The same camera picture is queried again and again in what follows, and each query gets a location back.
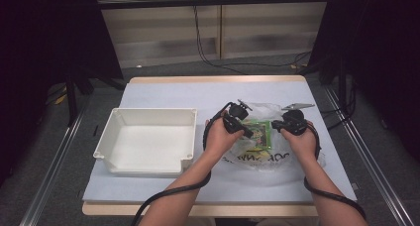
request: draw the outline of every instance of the white plastic tray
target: white plastic tray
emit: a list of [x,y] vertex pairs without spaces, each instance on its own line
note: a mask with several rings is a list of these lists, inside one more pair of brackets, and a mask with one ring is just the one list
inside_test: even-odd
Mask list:
[[93,157],[112,173],[181,174],[193,160],[196,118],[196,109],[115,108]]

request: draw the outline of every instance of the person's arm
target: person's arm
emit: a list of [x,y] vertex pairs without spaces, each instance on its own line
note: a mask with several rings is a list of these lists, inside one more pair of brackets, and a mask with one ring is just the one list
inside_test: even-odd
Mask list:
[[[216,120],[210,128],[204,153],[185,173],[166,189],[202,181],[243,134],[244,131],[229,134],[223,125],[222,119]],[[184,225],[199,190],[189,190],[165,196],[154,201],[140,222],[140,225]]]
[[[302,165],[306,178],[313,188],[344,196],[318,164],[314,154],[316,140],[309,129],[300,136],[294,136],[284,129],[281,129],[281,134],[290,143],[291,149]],[[354,207],[314,193],[312,193],[312,197],[323,226],[368,225]]]

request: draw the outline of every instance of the plastic bag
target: plastic bag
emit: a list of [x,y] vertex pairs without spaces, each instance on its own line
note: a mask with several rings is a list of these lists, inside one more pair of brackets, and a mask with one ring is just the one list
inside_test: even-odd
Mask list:
[[223,160],[253,170],[281,170],[289,167],[294,157],[288,142],[271,128],[272,120],[282,120],[279,105],[246,103],[252,111],[242,121],[254,132],[251,139],[239,139]]

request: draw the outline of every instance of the hand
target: hand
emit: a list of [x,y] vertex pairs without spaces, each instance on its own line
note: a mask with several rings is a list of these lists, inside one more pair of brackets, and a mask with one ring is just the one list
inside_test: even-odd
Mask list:
[[209,154],[220,160],[222,156],[230,150],[234,143],[243,135],[244,130],[229,134],[225,129],[222,118],[219,118],[210,127],[210,131],[207,136],[205,154]]
[[[312,122],[310,121],[308,121],[308,125],[313,126]],[[280,133],[289,142],[293,153],[302,163],[305,161],[316,161],[316,139],[314,134],[309,129],[306,129],[306,131],[300,136],[292,135],[285,129],[281,129]]]

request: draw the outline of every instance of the forearm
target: forearm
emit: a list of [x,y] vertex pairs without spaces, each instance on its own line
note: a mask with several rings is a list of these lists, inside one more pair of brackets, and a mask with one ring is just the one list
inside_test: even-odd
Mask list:
[[[313,188],[345,196],[316,160],[305,161],[301,164],[306,178]],[[362,215],[354,207],[314,193],[312,196],[322,225],[367,225]]]
[[[205,153],[166,189],[202,181],[218,162],[217,157]],[[199,189],[160,198],[152,203],[140,225],[184,225]]]

